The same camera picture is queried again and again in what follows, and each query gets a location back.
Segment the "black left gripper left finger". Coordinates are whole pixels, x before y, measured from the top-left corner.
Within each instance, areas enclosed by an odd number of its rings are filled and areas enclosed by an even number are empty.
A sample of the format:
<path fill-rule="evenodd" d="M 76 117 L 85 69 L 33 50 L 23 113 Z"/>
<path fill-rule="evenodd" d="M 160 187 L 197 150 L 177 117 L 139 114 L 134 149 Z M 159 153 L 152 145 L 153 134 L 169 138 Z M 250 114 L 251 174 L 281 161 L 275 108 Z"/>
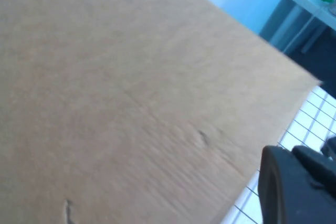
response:
<path fill-rule="evenodd" d="M 335 223 L 335 197 L 315 183 L 292 150 L 265 146 L 258 180 L 263 222 Z"/>

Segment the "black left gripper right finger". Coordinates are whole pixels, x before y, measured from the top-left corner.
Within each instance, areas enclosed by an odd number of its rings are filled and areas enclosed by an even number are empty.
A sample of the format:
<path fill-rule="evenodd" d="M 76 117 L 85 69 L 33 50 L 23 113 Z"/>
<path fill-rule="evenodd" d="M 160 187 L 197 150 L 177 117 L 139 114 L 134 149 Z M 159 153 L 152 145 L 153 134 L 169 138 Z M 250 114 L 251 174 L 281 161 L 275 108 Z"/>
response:
<path fill-rule="evenodd" d="M 335 197 L 335 162 L 302 145 L 295 146 L 292 153 L 316 182 L 313 187 Z"/>

